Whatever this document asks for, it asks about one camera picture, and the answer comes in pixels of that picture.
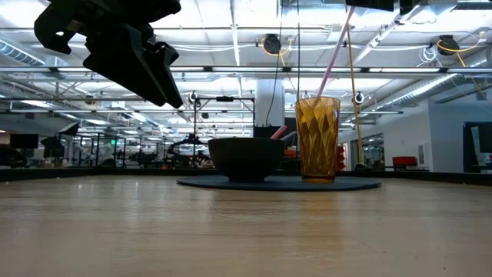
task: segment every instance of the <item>wooden table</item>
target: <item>wooden table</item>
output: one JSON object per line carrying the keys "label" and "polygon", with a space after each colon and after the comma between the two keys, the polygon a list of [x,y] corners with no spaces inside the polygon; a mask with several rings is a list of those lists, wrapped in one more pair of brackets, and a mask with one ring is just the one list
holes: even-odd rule
{"label": "wooden table", "polygon": [[243,192],[173,177],[0,184],[0,276],[492,274],[492,188]]}

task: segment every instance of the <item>amber glass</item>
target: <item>amber glass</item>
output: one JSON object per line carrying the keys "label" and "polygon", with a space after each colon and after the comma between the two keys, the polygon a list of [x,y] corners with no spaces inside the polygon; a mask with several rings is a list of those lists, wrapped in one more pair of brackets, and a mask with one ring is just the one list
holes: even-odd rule
{"label": "amber glass", "polygon": [[340,100],[305,98],[295,103],[304,182],[332,183],[337,170]]}

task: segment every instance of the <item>ceiling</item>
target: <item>ceiling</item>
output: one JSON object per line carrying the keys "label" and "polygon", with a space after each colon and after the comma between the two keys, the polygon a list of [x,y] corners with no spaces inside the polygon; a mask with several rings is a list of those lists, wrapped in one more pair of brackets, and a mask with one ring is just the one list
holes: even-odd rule
{"label": "ceiling", "polygon": [[[342,8],[327,8],[323,5],[312,5],[314,1],[305,0],[300,15],[294,12],[292,7],[284,8],[282,16],[278,16],[278,4],[276,1],[265,0],[181,0],[182,10],[176,15],[170,15],[157,22],[152,23],[155,34],[159,40],[173,45],[180,53],[180,58],[173,66],[277,66],[278,57],[267,55],[261,47],[261,40],[266,34],[280,33],[284,62],[292,67],[326,67],[335,52],[335,45],[341,35],[341,28],[346,19],[345,10]],[[85,48],[85,38],[76,35],[70,43],[72,53],[63,55],[42,48],[33,32],[33,24],[37,16],[44,10],[46,1],[43,0],[2,0],[0,2],[0,42],[6,42],[23,52],[26,52],[40,60],[49,57],[58,57],[66,66],[79,67],[89,52]],[[490,25],[492,24],[492,10],[452,10],[442,15],[428,15],[421,12],[404,25],[392,25],[398,16],[393,12],[383,12],[356,8],[351,19],[351,43],[353,45],[354,58],[359,57],[358,67],[429,67],[439,66],[436,59],[432,62],[424,62],[423,50],[430,42],[437,42],[439,35],[453,35],[462,48],[472,47],[477,44],[477,38],[482,42],[474,49],[464,52],[463,57],[482,51],[488,46],[492,37]],[[237,31],[231,27],[236,24]],[[298,36],[298,22],[301,26],[301,36]],[[379,42],[373,43],[369,51],[363,48],[373,38],[380,35]],[[238,47],[234,48],[234,37],[237,36]],[[458,66],[456,55],[439,55],[439,62],[444,67]],[[349,65],[349,51],[342,47],[338,54],[335,66],[344,67]],[[0,66],[26,66],[13,58],[0,55]],[[187,73],[185,78],[182,74],[174,73],[178,89],[185,99],[187,105],[181,110],[189,109],[188,96],[195,92],[199,97],[215,97],[219,95],[233,95],[241,97],[254,97],[256,93],[256,80],[258,78],[273,78],[273,75],[249,74],[241,75],[242,91],[238,91],[238,74],[214,75],[211,73]],[[319,75],[302,75],[300,88],[302,95],[315,95],[320,84]],[[43,74],[28,74],[22,72],[9,73],[10,82],[30,85],[31,89],[22,87],[10,91],[3,91],[5,97],[31,97],[31,98],[65,98],[63,101],[42,103],[63,109],[118,109],[128,110],[165,110],[171,111],[169,105],[157,107],[150,102],[142,100],[115,101],[115,98],[137,98],[132,92],[108,82],[101,76],[90,73],[68,73],[66,80],[56,80]],[[352,109],[352,83],[349,75],[330,80],[323,94],[339,98],[342,109]],[[425,76],[409,75],[378,75],[366,77],[357,75],[355,88],[363,92],[366,102],[382,102],[390,98],[394,93],[400,91]],[[92,82],[92,79],[100,79],[100,82]],[[281,75],[281,84],[285,87],[286,105],[295,101],[298,77],[297,74],[289,76]],[[111,98],[111,101],[98,101],[94,105],[88,105],[82,101],[73,101],[71,98],[83,98],[93,95],[96,98]],[[43,108],[39,105],[27,103],[15,103],[18,108]],[[240,110],[246,108],[241,102],[209,102],[203,108],[210,110]],[[135,127],[179,127],[184,131],[173,132],[176,139],[189,132],[191,124],[189,120],[193,116],[178,115],[172,113],[147,113],[142,115],[147,119],[140,122],[135,118],[123,118],[121,115],[85,113],[71,113],[77,118],[91,118],[104,120],[107,125],[135,126]],[[252,114],[210,114],[208,119],[199,118],[203,122],[243,122],[244,125],[236,125],[233,129],[227,129],[229,125],[223,125],[224,133],[231,135],[251,135]],[[203,131],[203,135],[210,136],[211,133]]]}

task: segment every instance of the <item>security camera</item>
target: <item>security camera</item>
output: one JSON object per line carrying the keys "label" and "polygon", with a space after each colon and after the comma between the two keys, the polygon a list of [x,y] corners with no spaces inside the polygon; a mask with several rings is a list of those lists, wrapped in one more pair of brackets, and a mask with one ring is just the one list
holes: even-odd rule
{"label": "security camera", "polygon": [[362,92],[357,92],[357,95],[354,98],[355,104],[360,105],[364,101],[364,95]]}

